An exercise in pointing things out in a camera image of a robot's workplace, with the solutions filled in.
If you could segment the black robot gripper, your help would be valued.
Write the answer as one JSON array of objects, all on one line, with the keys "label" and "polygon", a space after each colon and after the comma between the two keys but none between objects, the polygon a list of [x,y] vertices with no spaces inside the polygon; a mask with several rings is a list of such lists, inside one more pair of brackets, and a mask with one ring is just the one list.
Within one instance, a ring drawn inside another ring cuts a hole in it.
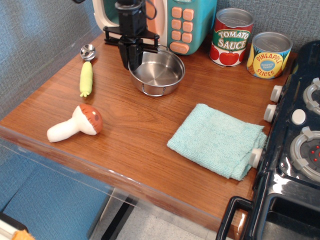
[{"label": "black robot gripper", "polygon": [[105,42],[114,46],[118,44],[124,68],[128,70],[130,67],[134,71],[142,64],[143,51],[158,52],[160,36],[147,27],[147,20],[153,20],[157,14],[147,15],[144,0],[118,0],[114,7],[118,12],[119,26],[103,28]]}]

